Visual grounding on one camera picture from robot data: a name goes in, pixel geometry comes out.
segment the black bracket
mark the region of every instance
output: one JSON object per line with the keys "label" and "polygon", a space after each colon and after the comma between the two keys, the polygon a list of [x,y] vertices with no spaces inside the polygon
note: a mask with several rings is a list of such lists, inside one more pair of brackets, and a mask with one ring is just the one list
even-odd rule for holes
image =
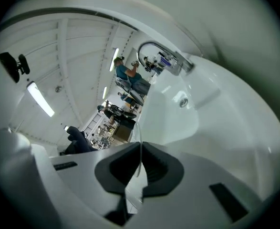
{"label": "black bracket", "polygon": [[30,68],[25,56],[20,54],[18,59],[19,62],[17,62],[8,52],[0,53],[0,62],[15,83],[18,83],[20,79],[19,70],[21,75],[30,73]]}

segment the ceiling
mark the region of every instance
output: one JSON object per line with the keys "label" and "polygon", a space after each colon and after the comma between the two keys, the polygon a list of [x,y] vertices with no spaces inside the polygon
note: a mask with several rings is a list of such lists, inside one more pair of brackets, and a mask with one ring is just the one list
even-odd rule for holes
{"label": "ceiling", "polygon": [[[65,125],[82,128],[110,92],[114,71],[109,67],[114,48],[128,57],[130,39],[137,31],[115,20],[75,13],[35,16],[0,32],[0,53],[16,60],[23,54],[30,67],[17,83],[24,90],[10,127],[28,138],[67,145]],[[49,117],[26,91],[35,81],[55,114]],[[60,92],[55,88],[61,86]]]}

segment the white panel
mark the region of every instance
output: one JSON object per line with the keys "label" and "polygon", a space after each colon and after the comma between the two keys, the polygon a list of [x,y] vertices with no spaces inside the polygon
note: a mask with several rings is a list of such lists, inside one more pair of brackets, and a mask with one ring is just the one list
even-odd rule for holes
{"label": "white panel", "polygon": [[41,137],[41,133],[48,130],[48,126],[54,121],[53,116],[49,117],[41,108],[38,109],[39,110],[36,114],[31,116],[31,122],[26,125],[22,125],[22,128],[20,128],[24,132],[36,138]]}
{"label": "white panel", "polygon": [[32,107],[30,107],[27,111],[27,114],[24,116],[25,118],[22,120],[20,119],[20,122],[22,122],[19,130],[27,135],[32,135],[33,133],[30,133],[30,129],[29,127],[32,125],[35,125],[35,123],[33,122],[33,120],[39,116],[40,118],[43,117],[43,115],[48,116],[39,105],[37,105],[35,103],[35,101],[33,99],[31,99],[32,101]]}
{"label": "white panel", "polygon": [[4,44],[7,47],[17,43],[18,41],[24,38],[31,37],[35,34],[47,31],[54,31],[57,29],[57,22],[58,21],[46,21],[34,23],[34,21],[32,21],[32,23],[26,26],[18,26],[17,23],[16,26],[14,26],[14,28],[9,27],[0,34],[0,45]]}
{"label": "white panel", "polygon": [[40,60],[41,57],[57,51],[57,45],[54,41],[54,44],[47,44],[45,46],[40,46],[36,50],[31,51],[28,54],[24,54],[28,63],[35,63],[37,60]]}
{"label": "white panel", "polygon": [[112,42],[112,45],[113,47],[121,49],[121,51],[119,52],[121,53],[127,43],[128,43],[128,39],[122,37],[115,37]]}
{"label": "white panel", "polygon": [[30,117],[30,110],[35,106],[35,101],[28,93],[28,91],[24,92],[24,97],[21,99],[18,107],[16,108],[12,119],[10,121],[10,127],[13,129],[17,128],[21,122]]}
{"label": "white panel", "polygon": [[48,143],[42,143],[36,140],[29,139],[31,144],[37,144],[40,146],[43,146],[45,151],[47,152],[48,156],[50,157],[56,157],[58,156],[57,146],[56,145],[50,145]]}
{"label": "white panel", "polygon": [[129,38],[129,36],[131,35],[131,32],[133,30],[130,30],[128,28],[124,28],[122,25],[120,25],[120,29],[116,34],[116,37],[122,37],[122,38]]}
{"label": "white panel", "polygon": [[110,23],[105,23],[96,20],[69,20],[68,27],[76,26],[76,27],[96,27],[102,29],[111,29],[114,21],[109,21]]}
{"label": "white panel", "polygon": [[[71,113],[72,109],[67,109],[67,113]],[[55,143],[57,143],[61,137],[65,134],[65,130],[63,129],[65,124],[64,122],[70,122],[66,116],[59,115],[57,121],[52,122],[50,126],[48,126],[48,132],[45,133],[43,136],[43,139],[45,140],[53,140]]]}
{"label": "white panel", "polygon": [[56,143],[60,145],[68,145],[70,141],[68,140],[68,134],[63,129],[66,125],[67,126],[79,126],[79,122],[76,119],[76,116],[73,113],[73,110],[70,106],[68,106],[64,112],[61,113],[60,117],[57,119],[57,125],[55,127],[49,127],[50,129],[56,128],[58,129],[58,135],[53,136],[52,138],[56,139]]}
{"label": "white panel", "polygon": [[70,62],[68,64],[68,70],[72,84],[80,84],[82,81],[85,81],[84,83],[96,82],[102,55],[102,52],[86,54]]}
{"label": "white panel", "polygon": [[14,58],[18,58],[19,54],[28,54],[39,47],[50,44],[57,39],[57,34],[54,31],[48,33],[41,33],[26,37],[17,43],[5,48],[3,52],[9,52]]}
{"label": "white panel", "polygon": [[52,68],[58,66],[59,61],[57,59],[57,52],[51,52],[45,56],[42,56],[36,61],[28,62],[28,64],[31,72],[27,77],[29,77],[31,81],[36,81],[49,72]]}
{"label": "white panel", "polygon": [[87,105],[88,107],[83,109],[80,113],[80,115],[82,116],[82,118],[84,120],[87,120],[90,118],[92,112],[96,109],[97,104],[95,100],[91,100],[91,102]]}
{"label": "white panel", "polygon": [[83,54],[100,51],[105,48],[106,37],[76,38],[67,40],[67,59]]}
{"label": "white panel", "polygon": [[67,39],[78,37],[109,37],[111,28],[102,27],[84,27],[73,26],[68,27]]}
{"label": "white panel", "polygon": [[77,104],[80,106],[80,112],[88,112],[88,108],[92,105],[96,105],[96,89],[85,92],[77,99]]}

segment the white sink basin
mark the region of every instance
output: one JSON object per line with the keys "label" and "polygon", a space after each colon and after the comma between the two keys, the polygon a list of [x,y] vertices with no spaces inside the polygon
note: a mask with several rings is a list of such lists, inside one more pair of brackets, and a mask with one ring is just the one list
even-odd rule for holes
{"label": "white sink basin", "polygon": [[189,75],[163,71],[151,86],[138,119],[142,140],[210,159],[267,198],[280,188],[279,121],[237,76],[190,60],[196,66]]}

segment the teal shirt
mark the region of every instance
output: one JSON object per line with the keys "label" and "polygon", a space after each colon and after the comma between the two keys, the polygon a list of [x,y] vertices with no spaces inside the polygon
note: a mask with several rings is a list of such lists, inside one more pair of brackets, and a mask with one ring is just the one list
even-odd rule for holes
{"label": "teal shirt", "polygon": [[[119,65],[116,67],[115,71],[118,77],[120,77],[123,80],[127,80],[127,75],[125,74],[126,70],[128,68],[124,65]],[[134,77],[130,77],[129,76],[129,80],[131,84],[134,84],[135,82],[137,82],[138,80],[140,80],[142,78],[142,76],[139,73],[135,73]]]}

